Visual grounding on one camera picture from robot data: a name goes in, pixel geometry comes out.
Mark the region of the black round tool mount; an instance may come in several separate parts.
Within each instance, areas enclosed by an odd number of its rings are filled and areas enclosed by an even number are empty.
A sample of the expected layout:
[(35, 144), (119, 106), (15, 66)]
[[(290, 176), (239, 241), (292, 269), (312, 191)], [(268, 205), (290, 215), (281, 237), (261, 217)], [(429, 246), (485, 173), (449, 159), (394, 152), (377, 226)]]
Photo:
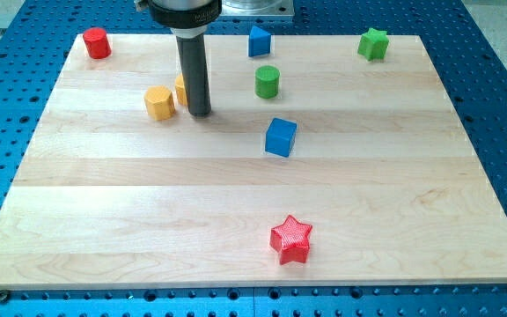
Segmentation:
[(221, 0), (135, 0), (134, 5), (137, 11), (148, 10), (156, 23), (179, 38), (204, 34), (222, 12)]

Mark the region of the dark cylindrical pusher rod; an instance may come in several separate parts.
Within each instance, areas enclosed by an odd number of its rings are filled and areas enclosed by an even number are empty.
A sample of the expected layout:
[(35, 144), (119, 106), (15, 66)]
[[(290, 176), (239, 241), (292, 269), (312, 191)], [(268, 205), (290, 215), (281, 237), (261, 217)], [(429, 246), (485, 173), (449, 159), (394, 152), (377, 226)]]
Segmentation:
[(194, 117), (206, 117), (211, 104), (204, 36), (201, 33), (189, 39), (177, 37), (177, 47), (188, 111)]

